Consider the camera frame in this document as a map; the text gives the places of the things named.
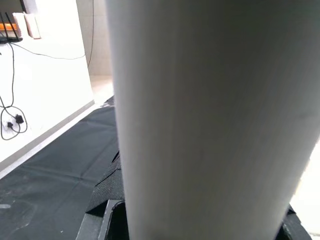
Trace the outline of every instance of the power cord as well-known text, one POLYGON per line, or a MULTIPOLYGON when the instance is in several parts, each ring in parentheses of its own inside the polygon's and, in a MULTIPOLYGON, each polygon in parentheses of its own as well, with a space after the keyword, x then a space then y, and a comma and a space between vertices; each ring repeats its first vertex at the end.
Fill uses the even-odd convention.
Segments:
POLYGON ((55 57, 55 56, 49 56, 49 55, 46 55, 46 54, 42 54, 42 53, 36 53, 36 52, 33 52, 33 51, 30 51, 26 48, 24 48, 23 46, 20 46, 18 44, 15 44, 13 42, 11 42, 10 44, 12 45, 15 45, 23 50, 26 50, 27 52, 31 53, 31 54, 34 54, 34 55, 38 55, 38 56, 44 56, 44 57, 48 57, 48 58, 51 58, 51 59, 64 59, 64 60, 76 60, 76 59, 81 59, 83 58, 84 56, 86 56, 85 54, 82 55, 82 56, 79 56, 79 57, 74 57, 74 58, 66 58, 66 57, 55 57))
POLYGON ((91 63, 92 51, 94 49, 94 34, 95 34, 95 0, 92 0, 92 38, 91 38, 91 51, 90 51, 90 59, 88 63, 88 68, 91 63))
POLYGON ((27 123, 27 119, 26 116, 24 114, 24 112, 14 106, 15 103, 15 93, 14 93, 14 83, 15 83, 15 51, 14 48, 12 47, 11 43, 8 43, 11 51, 12 51, 12 84, 11 84, 11 94, 12 94, 12 102, 10 105, 5 106, 5 103, 2 99, 2 97, 0 96, 0 108, 2 108, 1 114, 0 114, 0 123, 1 123, 1 128, 0 128, 0 135, 1 138, 5 141, 14 139, 15 137, 17 137, 19 134, 25 133, 28 130, 28 123, 27 123), (15 116, 13 114, 11 114, 9 111, 10 109, 16 109, 18 111, 21 112, 21 114, 15 114, 15 116), (4 128, 4 123, 3 123, 3 114, 4 112, 6 112, 9 116, 11 116, 13 119, 15 119, 15 123, 18 124, 18 130, 14 129, 14 124, 11 121, 8 121, 6 123, 6 126, 11 129, 14 133, 16 133, 14 136, 10 137, 10 138, 5 138, 3 135, 3 128, 4 128), (21 131, 21 124, 25 123, 25 130, 21 131))

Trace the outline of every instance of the black fabric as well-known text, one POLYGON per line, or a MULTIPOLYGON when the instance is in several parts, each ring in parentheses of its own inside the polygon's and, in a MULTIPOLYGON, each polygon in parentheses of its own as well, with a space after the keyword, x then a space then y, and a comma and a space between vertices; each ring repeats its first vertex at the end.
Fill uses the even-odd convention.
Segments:
POLYGON ((117 155, 117 158, 113 161, 111 167, 109 167, 102 179, 94 187, 87 213, 92 213, 92 211, 96 212, 95 208, 100 205, 106 205, 109 199, 125 199, 119 155, 117 155))
POLYGON ((115 106, 115 96, 110 97, 107 101, 102 105, 103 107, 114 107, 115 106))
POLYGON ((1 240, 74 240, 94 186, 118 152, 106 103, 0 180, 1 240))
POLYGON ((312 240, 291 205, 275 240, 312 240))

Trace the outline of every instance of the white cylinder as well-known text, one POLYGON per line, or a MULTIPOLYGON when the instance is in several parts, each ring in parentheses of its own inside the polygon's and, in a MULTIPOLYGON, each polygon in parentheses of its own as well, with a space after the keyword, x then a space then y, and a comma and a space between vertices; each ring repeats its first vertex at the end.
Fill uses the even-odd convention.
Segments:
POLYGON ((320 133, 318 1, 107 0, 130 240, 272 240, 320 133))

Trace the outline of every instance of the tiled floor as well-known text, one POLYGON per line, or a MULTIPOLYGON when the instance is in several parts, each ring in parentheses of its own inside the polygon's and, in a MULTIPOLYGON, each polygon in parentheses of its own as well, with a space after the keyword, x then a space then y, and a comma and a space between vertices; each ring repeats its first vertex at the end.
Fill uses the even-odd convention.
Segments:
POLYGON ((90 76, 91 87, 93 91, 94 102, 96 104, 102 104, 107 99, 107 96, 114 94, 114 86, 111 76, 90 76))

